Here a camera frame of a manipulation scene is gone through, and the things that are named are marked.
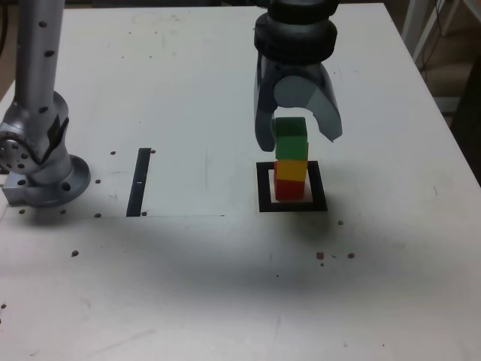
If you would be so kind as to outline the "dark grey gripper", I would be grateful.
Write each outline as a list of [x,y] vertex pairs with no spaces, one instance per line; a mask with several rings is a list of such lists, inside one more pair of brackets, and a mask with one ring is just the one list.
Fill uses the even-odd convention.
[[273,123],[278,106],[309,111],[317,122],[319,132],[331,142],[343,134],[334,90],[322,64],[288,65],[258,55],[254,126],[257,143],[264,152],[275,148]]

